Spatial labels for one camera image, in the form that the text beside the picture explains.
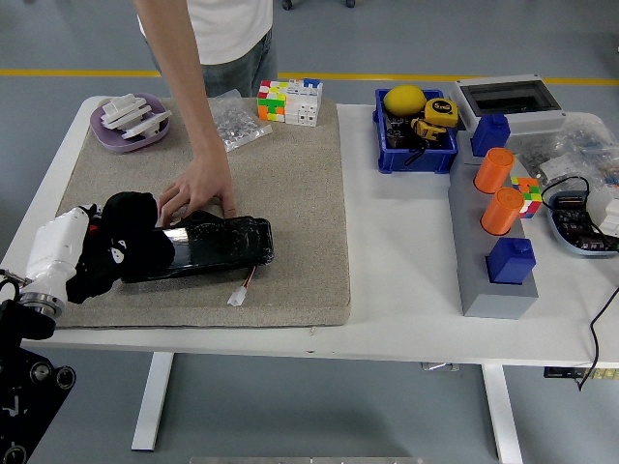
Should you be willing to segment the person's right hand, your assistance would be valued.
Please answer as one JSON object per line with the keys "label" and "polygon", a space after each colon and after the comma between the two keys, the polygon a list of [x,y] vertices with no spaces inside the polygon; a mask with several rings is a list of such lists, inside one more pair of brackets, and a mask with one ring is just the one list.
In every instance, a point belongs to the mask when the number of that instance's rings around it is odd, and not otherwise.
{"label": "person's right hand", "polygon": [[195,155],[158,199],[160,222],[170,225],[181,210],[190,215],[217,198],[225,218],[237,216],[226,152]]}

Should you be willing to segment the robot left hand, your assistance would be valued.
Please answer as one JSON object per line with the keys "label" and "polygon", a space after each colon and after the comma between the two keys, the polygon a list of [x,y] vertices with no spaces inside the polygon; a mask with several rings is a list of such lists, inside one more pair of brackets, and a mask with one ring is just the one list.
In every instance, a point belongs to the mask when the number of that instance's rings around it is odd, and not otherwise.
{"label": "robot left hand", "polygon": [[22,299],[80,304],[104,294],[120,277],[127,254],[126,243],[103,230],[98,206],[75,207],[38,229]]}

